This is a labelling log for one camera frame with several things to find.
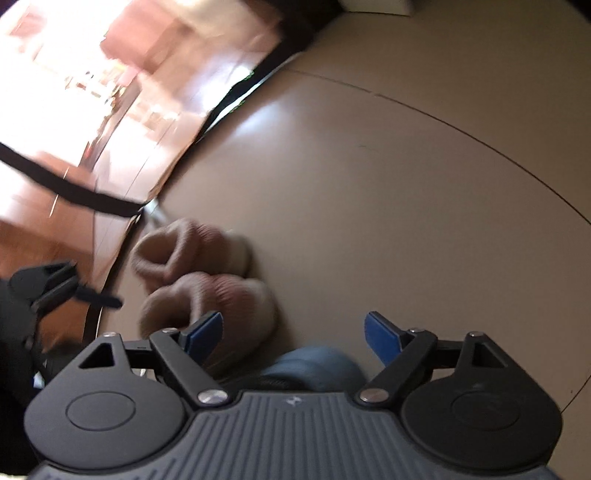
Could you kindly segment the pink striped slipper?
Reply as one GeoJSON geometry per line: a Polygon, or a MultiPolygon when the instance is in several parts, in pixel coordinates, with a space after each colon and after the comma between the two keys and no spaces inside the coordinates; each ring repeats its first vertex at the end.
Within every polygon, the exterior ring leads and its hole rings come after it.
{"type": "Polygon", "coordinates": [[[209,312],[223,317],[221,342],[205,361],[211,373],[252,353],[276,327],[276,304],[263,281],[193,272],[147,296],[139,314],[139,335],[146,339],[164,328],[181,330],[209,312]]]}

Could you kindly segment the blue denim slipper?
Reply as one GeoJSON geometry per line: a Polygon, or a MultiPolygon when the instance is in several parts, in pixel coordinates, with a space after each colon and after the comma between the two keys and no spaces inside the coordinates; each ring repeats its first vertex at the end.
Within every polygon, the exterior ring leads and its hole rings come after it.
{"type": "Polygon", "coordinates": [[[308,346],[287,352],[254,376],[263,388],[346,392],[353,395],[367,383],[362,368],[338,349],[308,346]]]}

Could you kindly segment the brown-soled pink slipper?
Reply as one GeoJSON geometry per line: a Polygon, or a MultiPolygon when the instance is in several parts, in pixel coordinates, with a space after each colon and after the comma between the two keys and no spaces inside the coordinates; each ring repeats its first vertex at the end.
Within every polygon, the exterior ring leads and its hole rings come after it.
{"type": "Polygon", "coordinates": [[[149,293],[193,272],[242,277],[249,263],[249,243],[242,236],[190,218],[145,234],[130,255],[131,268],[149,293]]]}

